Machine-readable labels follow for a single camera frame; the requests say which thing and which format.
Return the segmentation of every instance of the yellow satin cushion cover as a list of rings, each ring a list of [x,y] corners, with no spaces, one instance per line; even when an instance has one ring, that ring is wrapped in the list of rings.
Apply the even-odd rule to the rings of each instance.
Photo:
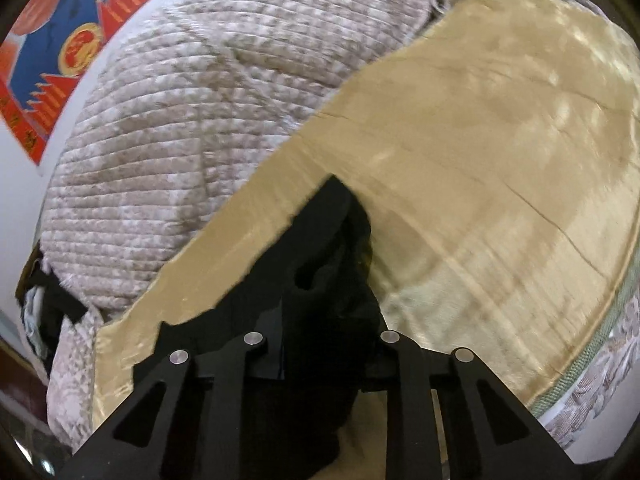
[[[457,4],[352,77],[100,329],[95,427],[158,323],[215,305],[332,173],[369,214],[389,326],[426,348],[469,346],[532,403],[590,341],[636,243],[639,75],[631,39],[579,7]],[[360,396],[319,477],[381,478],[384,433],[383,400]]]

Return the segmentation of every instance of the silver screw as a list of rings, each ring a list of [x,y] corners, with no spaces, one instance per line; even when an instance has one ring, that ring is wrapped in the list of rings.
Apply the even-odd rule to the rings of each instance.
[[[470,363],[474,360],[474,353],[469,348],[458,348],[454,355],[461,363]]]
[[[244,342],[248,345],[257,345],[260,341],[262,341],[260,332],[249,332],[244,336]]]
[[[174,365],[181,365],[189,358],[189,353],[186,350],[175,350],[169,356],[169,361]]]
[[[400,341],[400,334],[394,330],[385,330],[380,334],[380,339],[385,343],[397,343]]]

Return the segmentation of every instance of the gold circular emblem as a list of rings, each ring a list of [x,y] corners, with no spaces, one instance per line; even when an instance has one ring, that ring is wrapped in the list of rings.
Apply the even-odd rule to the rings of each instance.
[[[84,72],[100,52],[102,38],[102,29],[97,23],[85,23],[76,28],[58,54],[60,73],[75,76]]]

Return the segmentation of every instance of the white wall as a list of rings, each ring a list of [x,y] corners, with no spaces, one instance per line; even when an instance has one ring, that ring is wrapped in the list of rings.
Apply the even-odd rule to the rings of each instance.
[[[39,167],[27,156],[0,118],[0,336],[18,351],[22,348],[11,323],[19,319],[15,286],[31,253],[44,193],[66,138],[110,52],[134,30],[136,23],[149,18],[156,7],[171,1],[174,0],[149,1],[106,45],[69,99]]]

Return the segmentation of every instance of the shiny gold satin cloth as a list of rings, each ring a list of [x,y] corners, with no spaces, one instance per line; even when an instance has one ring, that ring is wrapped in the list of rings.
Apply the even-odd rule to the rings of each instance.
[[[372,225],[389,326],[472,348],[527,404],[582,351],[638,235],[640,70],[618,27],[559,0],[465,0],[351,78],[124,317],[98,332],[94,421],[161,320],[215,305],[328,174]],[[318,477],[382,478],[383,401],[360,396]]]

